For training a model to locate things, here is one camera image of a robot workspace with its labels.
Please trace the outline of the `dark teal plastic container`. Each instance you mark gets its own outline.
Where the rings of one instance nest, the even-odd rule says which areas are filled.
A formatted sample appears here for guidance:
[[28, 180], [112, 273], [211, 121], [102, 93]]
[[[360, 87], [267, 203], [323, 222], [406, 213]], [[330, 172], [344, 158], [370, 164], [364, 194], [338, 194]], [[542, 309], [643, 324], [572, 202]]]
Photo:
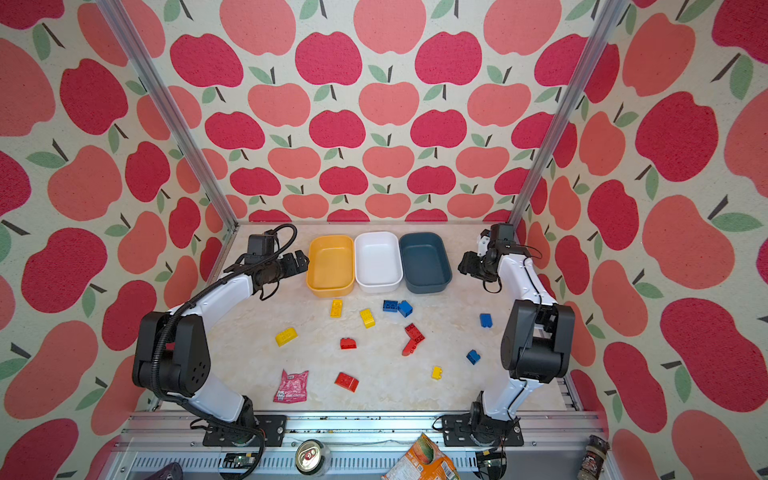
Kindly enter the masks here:
[[399, 239], [407, 289], [413, 294], [435, 294], [446, 289], [452, 270], [442, 238], [433, 232], [415, 232]]

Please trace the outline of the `white plastic container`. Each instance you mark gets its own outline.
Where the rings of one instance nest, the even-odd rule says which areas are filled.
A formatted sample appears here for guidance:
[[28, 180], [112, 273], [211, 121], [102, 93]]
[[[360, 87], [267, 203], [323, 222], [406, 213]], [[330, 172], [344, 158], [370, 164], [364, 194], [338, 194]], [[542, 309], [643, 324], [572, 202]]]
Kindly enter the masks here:
[[403, 280], [398, 237], [387, 231], [366, 232], [354, 239], [355, 279], [369, 294], [395, 291]]

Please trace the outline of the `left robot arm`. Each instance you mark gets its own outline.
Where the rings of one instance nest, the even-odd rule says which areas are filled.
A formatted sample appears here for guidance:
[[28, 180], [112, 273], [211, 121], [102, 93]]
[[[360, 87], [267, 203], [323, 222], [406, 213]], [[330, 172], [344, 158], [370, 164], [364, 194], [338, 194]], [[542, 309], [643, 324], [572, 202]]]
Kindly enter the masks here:
[[212, 372], [207, 334], [240, 302], [267, 300], [267, 285], [303, 274], [310, 260], [288, 249], [298, 236], [291, 223], [253, 235], [246, 253], [189, 300], [168, 311], [146, 314], [139, 326], [132, 381], [161, 402], [195, 416], [206, 447], [279, 447], [284, 415], [258, 415], [252, 401]]

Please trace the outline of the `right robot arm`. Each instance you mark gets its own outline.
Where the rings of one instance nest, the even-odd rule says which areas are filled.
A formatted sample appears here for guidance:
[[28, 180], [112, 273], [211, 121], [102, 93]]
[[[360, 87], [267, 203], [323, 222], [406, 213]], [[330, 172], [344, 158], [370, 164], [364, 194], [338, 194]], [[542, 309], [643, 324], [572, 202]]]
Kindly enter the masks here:
[[575, 313], [543, 286], [526, 247], [494, 240], [488, 230], [479, 236], [477, 251], [465, 253], [459, 272], [499, 283], [513, 300], [500, 345], [507, 379], [480, 392], [464, 436], [481, 447], [520, 446], [517, 411], [536, 389], [567, 373]]

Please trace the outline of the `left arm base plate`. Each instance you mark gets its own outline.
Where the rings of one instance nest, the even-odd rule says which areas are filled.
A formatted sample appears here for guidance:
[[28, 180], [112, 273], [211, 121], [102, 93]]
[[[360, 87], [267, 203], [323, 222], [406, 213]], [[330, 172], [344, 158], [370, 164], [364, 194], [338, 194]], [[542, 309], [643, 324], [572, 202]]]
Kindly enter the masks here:
[[286, 433], [286, 415], [255, 415], [250, 424], [217, 421], [205, 427], [205, 447], [280, 447]]

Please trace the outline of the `yellow plastic container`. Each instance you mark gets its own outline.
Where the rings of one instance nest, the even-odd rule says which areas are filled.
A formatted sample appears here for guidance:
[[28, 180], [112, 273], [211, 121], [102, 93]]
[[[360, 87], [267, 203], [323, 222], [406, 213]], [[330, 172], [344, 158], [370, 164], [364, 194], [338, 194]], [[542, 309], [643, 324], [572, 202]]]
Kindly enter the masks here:
[[343, 297], [353, 291], [355, 262], [351, 237], [326, 235], [313, 239], [309, 260], [306, 283], [316, 297]]

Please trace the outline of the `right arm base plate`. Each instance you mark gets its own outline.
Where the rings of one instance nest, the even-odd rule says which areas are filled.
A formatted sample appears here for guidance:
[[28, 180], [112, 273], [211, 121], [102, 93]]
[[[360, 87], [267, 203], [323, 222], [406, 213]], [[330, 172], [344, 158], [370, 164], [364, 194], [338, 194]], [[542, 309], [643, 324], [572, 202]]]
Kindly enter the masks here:
[[519, 420], [496, 420], [485, 415], [473, 420], [469, 413], [443, 415], [440, 431], [447, 447], [522, 447]]

